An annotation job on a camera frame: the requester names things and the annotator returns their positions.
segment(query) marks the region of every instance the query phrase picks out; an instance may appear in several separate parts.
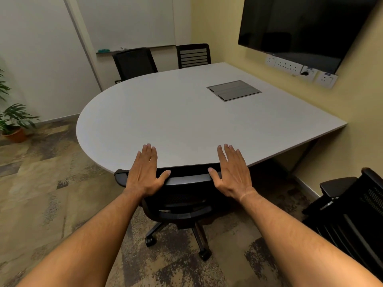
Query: forearm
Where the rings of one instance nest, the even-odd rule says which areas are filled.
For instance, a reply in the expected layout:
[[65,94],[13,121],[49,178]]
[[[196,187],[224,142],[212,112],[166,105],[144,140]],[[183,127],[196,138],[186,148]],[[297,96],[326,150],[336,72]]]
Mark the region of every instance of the forearm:
[[104,286],[141,196],[124,191],[75,231],[20,286]]
[[255,191],[241,203],[293,286],[383,286],[355,260]]

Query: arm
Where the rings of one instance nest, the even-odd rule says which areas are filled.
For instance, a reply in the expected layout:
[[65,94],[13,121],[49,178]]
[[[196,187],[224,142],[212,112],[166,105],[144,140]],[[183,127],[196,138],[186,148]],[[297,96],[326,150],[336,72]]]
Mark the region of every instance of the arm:
[[156,178],[156,170],[157,151],[144,145],[122,194],[46,256],[19,287],[105,286],[139,202],[156,193],[170,175],[167,170]]
[[227,159],[218,147],[222,179],[209,169],[215,187],[242,204],[293,286],[383,286],[362,265],[259,195],[241,152],[224,149]]

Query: potted plant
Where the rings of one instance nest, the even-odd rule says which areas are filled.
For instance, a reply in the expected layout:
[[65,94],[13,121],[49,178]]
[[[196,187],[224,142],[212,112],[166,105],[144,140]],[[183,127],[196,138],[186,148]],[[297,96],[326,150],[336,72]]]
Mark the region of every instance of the potted plant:
[[[0,81],[0,94],[9,94],[10,88]],[[23,128],[28,129],[29,126],[36,128],[32,120],[38,120],[39,117],[32,116],[26,112],[24,104],[13,104],[6,108],[3,112],[0,111],[0,131],[4,137],[15,143],[24,142],[27,139]]]

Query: white wall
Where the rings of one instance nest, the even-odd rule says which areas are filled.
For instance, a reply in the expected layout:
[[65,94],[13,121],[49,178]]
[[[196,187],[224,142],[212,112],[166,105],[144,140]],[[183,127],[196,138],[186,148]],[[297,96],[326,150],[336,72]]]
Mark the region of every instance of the white wall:
[[[116,65],[111,54],[96,55],[84,20],[81,16],[76,0],[67,0],[71,12],[77,23],[82,39],[91,57],[96,75],[103,90],[115,84],[119,80]],[[191,0],[173,0],[174,31],[176,45],[191,43]],[[152,55],[159,72],[178,68],[177,52],[175,47],[152,48]]]
[[25,103],[42,121],[80,113],[100,89],[64,1],[0,3],[0,68],[12,88],[8,103]]

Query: electrical outlet panel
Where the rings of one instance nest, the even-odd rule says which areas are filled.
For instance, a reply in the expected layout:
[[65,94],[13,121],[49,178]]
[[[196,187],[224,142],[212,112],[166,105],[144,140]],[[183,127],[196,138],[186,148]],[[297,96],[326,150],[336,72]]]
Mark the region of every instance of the electrical outlet panel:
[[319,72],[319,75],[315,83],[325,88],[331,89],[334,86],[337,79],[338,79],[337,75],[332,75],[327,72]]
[[274,67],[291,75],[297,76],[301,74],[303,65],[278,57]]
[[304,72],[307,72],[308,75],[301,75],[300,74],[299,77],[308,81],[308,82],[312,82],[314,80],[316,74],[318,73],[318,70],[316,70],[315,68],[303,66],[302,73],[304,73]]
[[277,57],[272,56],[272,55],[268,55],[266,58],[265,64],[270,66],[270,67],[274,67],[275,63],[276,63],[276,59],[277,59]]

